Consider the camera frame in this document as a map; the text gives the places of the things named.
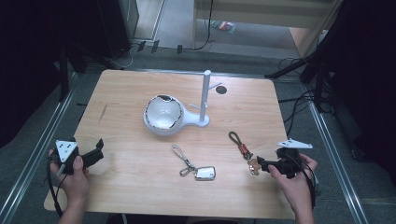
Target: white triangular marker plate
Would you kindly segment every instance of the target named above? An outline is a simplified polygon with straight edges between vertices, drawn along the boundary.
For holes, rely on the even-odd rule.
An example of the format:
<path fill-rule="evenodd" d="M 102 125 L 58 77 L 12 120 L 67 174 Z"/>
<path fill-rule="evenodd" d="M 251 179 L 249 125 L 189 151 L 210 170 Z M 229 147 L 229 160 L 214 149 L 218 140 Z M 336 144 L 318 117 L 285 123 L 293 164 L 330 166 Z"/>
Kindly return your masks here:
<path fill-rule="evenodd" d="M 56 140 L 56 147 L 58 148 L 59 158 L 61 159 L 61 162 L 65 162 L 69 158 L 70 154 L 72 154 L 74 149 L 77 147 L 77 142 Z"/>
<path fill-rule="evenodd" d="M 292 140 L 291 138 L 288 141 L 279 142 L 279 143 L 277 143 L 277 145 L 280 147 L 290 147 L 290 148 L 313 148 L 313 146 L 311 144 L 298 142 L 298 141 Z"/>

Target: keychain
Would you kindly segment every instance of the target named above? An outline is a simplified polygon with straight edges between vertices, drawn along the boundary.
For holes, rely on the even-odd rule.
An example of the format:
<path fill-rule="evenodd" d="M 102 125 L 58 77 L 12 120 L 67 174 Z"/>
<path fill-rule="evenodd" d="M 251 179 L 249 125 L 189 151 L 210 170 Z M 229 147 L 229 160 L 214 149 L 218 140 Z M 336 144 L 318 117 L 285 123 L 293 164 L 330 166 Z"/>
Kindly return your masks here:
<path fill-rule="evenodd" d="M 181 176 L 186 176 L 189 172 L 194 171 L 195 180 L 214 180 L 216 177 L 216 170 L 214 166 L 206 166 L 195 168 L 187 157 L 184 155 L 183 151 L 178 145 L 172 145 L 172 150 L 177 156 L 179 156 L 184 162 L 186 162 L 187 167 L 182 169 L 179 173 Z"/>
<path fill-rule="evenodd" d="M 248 168 L 252 175 L 259 175 L 259 170 L 262 168 L 258 163 L 257 159 L 251 159 L 253 157 L 253 153 L 248 151 L 248 148 L 241 142 L 238 134 L 235 132 L 229 132 L 228 136 L 238 145 L 239 150 L 244 156 L 245 160 L 247 160 Z"/>

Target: silver key fob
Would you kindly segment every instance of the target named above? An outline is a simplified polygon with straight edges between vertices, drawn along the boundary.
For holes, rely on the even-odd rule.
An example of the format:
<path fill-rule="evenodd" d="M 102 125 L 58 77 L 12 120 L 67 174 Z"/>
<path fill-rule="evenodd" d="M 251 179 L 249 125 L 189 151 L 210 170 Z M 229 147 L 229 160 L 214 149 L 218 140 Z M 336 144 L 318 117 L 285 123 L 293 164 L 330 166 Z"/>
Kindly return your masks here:
<path fill-rule="evenodd" d="M 216 170 L 214 166 L 200 167 L 195 171 L 196 180 L 214 180 L 215 177 Z"/>

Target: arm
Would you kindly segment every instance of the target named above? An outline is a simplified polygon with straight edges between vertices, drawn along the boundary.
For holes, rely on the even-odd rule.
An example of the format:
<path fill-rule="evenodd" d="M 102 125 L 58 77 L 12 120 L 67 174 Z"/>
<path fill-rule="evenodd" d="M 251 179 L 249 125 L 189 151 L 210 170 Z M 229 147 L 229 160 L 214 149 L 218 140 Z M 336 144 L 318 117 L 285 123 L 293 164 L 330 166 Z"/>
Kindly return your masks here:
<path fill-rule="evenodd" d="M 67 207 L 59 223 L 82 223 L 89 194 L 87 179 L 89 171 L 83 171 L 82 167 L 83 160 L 78 156 L 73 163 L 74 174 L 68 176 L 60 175 L 58 177 L 60 182 L 64 179 L 61 187 L 64 189 L 67 197 Z M 50 169 L 53 174 L 57 174 L 59 166 L 56 163 L 52 163 Z"/>
<path fill-rule="evenodd" d="M 318 163 L 311 158 L 300 154 L 300 157 L 307 165 L 314 171 Z M 288 200 L 291 209 L 295 214 L 296 223 L 310 224 L 314 223 L 314 215 L 312 213 L 311 195 L 309 187 L 306 184 L 306 178 L 302 173 L 297 174 L 292 179 L 287 179 L 283 176 L 273 165 L 268 165 L 268 169 L 272 177 L 276 180 L 277 184 L 282 189 L 283 193 Z M 308 169 L 305 169 L 309 178 L 312 178 L 312 174 Z"/>

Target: table top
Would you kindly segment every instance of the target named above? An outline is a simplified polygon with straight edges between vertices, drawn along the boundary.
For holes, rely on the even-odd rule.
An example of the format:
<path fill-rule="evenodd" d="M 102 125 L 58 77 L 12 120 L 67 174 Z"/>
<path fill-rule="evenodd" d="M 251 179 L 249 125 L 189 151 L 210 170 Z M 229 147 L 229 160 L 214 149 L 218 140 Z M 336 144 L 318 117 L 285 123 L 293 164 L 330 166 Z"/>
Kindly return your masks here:
<path fill-rule="evenodd" d="M 104 158 L 90 167 L 88 211 L 196 217 L 294 218 L 269 173 L 252 175 L 228 133 L 238 133 L 255 156 L 276 161 L 277 142 L 287 140 L 274 83 L 268 79 L 211 76 L 209 125 L 187 126 L 171 136 L 149 131 L 143 113 L 149 100 L 169 94 L 190 112 L 199 111 L 203 74 L 106 70 L 101 75 L 75 137 L 81 154 L 104 140 Z M 178 145 L 196 167 L 215 166 L 213 181 L 197 181 L 179 171 L 185 162 Z M 61 207 L 66 206 L 60 190 Z M 44 206 L 54 210 L 50 194 Z"/>

